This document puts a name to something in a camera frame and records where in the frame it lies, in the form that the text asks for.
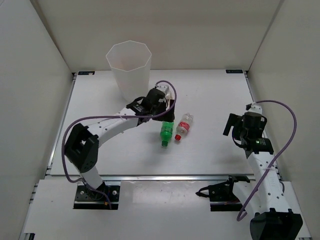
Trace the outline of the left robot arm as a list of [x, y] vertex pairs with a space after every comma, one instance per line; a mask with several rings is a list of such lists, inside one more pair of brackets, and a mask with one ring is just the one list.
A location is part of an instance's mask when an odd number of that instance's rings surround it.
[[99, 148], [111, 138], [149, 120], [172, 123], [175, 119], [175, 99], [167, 99], [159, 87], [152, 88], [147, 96], [140, 96], [112, 116], [101, 117], [96, 123], [83, 125], [76, 120], [63, 137], [61, 155], [69, 160], [80, 175], [93, 200], [107, 201], [107, 186], [98, 173], [96, 164]]

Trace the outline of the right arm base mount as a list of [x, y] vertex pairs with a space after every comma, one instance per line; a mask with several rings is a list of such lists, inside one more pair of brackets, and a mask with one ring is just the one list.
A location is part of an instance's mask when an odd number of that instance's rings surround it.
[[233, 194], [234, 184], [237, 182], [251, 181], [244, 175], [229, 175], [226, 181], [202, 187], [195, 194], [198, 197], [209, 198], [211, 212], [238, 212], [242, 204]]

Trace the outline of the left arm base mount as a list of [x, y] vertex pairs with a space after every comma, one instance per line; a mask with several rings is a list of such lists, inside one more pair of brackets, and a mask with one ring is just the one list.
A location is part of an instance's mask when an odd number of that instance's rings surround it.
[[110, 202], [103, 194], [92, 191], [81, 182], [77, 184], [73, 208], [76, 210], [118, 210], [121, 182], [105, 181], [104, 184], [104, 190], [99, 191], [104, 192]]

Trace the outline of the green plastic bottle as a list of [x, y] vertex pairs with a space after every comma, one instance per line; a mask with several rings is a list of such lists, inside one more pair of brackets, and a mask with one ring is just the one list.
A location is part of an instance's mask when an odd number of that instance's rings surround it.
[[167, 147], [169, 142], [173, 136], [173, 127], [174, 122], [163, 121], [161, 130], [160, 130], [160, 138], [161, 138], [161, 146]]

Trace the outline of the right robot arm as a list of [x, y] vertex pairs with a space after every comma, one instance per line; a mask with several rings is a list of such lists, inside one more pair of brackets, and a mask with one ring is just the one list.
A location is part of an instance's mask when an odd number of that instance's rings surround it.
[[293, 212], [285, 198], [273, 161], [271, 141], [263, 137], [267, 119], [260, 113], [231, 113], [223, 135], [231, 135], [235, 145], [244, 150], [256, 184], [247, 180], [232, 182], [224, 193], [239, 199], [242, 210], [251, 217], [249, 230], [254, 240], [294, 240], [303, 225], [302, 216]]

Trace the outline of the clear bottle red label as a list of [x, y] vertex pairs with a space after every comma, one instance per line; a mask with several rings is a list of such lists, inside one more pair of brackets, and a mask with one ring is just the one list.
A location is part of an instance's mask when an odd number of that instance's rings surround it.
[[179, 142], [184, 138], [188, 134], [193, 122], [193, 115], [189, 113], [184, 114], [176, 127], [174, 139]]

